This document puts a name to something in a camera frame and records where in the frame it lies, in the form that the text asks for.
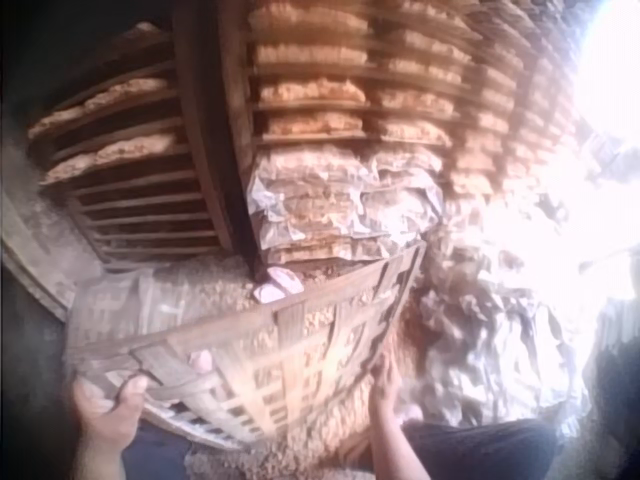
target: dark pants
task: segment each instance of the dark pants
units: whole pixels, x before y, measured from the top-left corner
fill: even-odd
[[[433,480],[543,480],[556,453],[553,430],[537,420],[464,429],[411,423],[402,430]],[[373,472],[370,448],[358,467]]]

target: bright light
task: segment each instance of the bright light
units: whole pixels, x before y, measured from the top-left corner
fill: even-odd
[[[640,145],[640,2],[606,2],[582,50],[576,101],[598,132]]]

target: hand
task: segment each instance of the hand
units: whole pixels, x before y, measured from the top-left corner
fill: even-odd
[[[369,414],[393,414],[402,378],[392,355],[382,353],[371,370],[373,386],[369,393]]]
[[[80,416],[83,437],[92,446],[122,452],[133,441],[144,407],[148,379],[136,376],[120,389],[117,405],[104,399],[100,389],[78,377],[73,383],[73,399]]]

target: forearm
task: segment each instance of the forearm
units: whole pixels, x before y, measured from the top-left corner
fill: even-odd
[[[126,480],[121,453],[83,435],[78,445],[73,480]]]
[[[371,413],[371,448],[376,480],[429,480],[392,411]]]

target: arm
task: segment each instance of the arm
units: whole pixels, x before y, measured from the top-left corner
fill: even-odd
[[[130,379],[118,395],[118,403],[104,400],[93,385],[77,378],[73,398],[82,433],[72,478],[74,480],[124,480],[122,451],[138,429],[144,407],[146,377]]]
[[[383,354],[372,371],[369,397],[371,448],[378,480],[429,480],[393,414],[401,379],[393,358]]]

